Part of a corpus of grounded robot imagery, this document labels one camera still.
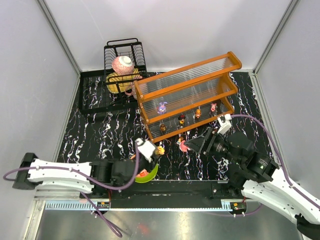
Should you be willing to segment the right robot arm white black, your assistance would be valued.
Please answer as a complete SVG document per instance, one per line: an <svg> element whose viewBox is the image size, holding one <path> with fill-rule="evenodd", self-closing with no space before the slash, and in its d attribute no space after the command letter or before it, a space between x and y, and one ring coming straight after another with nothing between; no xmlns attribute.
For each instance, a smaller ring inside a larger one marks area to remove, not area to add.
<svg viewBox="0 0 320 240"><path fill-rule="evenodd" d="M231 194L240 193L278 212L311 240L320 238L319 200L286 177L272 158L257 152L245 134L224 137L209 128L184 144L198 154L222 157L235 165L227 183Z"/></svg>

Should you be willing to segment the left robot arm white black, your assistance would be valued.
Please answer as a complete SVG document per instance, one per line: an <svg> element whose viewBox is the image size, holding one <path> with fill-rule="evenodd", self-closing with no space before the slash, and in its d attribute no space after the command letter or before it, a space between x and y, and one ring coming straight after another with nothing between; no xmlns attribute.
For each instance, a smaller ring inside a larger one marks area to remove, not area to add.
<svg viewBox="0 0 320 240"><path fill-rule="evenodd" d="M158 168L157 159L142 154L138 159L62 163L41 160L27 152L14 170L12 187L34 190L41 186L100 195L104 190L123 191L133 183L147 183L156 177Z"/></svg>

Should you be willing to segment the purple bunny toy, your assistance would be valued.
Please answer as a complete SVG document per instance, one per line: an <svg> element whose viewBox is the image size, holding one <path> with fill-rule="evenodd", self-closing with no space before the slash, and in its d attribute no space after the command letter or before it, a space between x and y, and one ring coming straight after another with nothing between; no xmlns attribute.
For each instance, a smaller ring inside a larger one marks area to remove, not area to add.
<svg viewBox="0 0 320 240"><path fill-rule="evenodd" d="M166 111L167 111L167 104L168 104L168 102L166 102L166 101L160 102L160 103L158 104L157 113L158 113L159 115L163 115L163 114L166 113Z"/></svg>

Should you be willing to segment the small orange figure toy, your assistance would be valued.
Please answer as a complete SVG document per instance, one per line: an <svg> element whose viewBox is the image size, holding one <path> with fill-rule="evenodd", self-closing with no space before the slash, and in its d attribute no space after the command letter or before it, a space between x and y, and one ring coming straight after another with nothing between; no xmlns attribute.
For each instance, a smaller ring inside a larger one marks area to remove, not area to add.
<svg viewBox="0 0 320 240"><path fill-rule="evenodd" d="M158 146L155 150L156 155L164 155L165 154L165 149L162 146Z"/></svg>

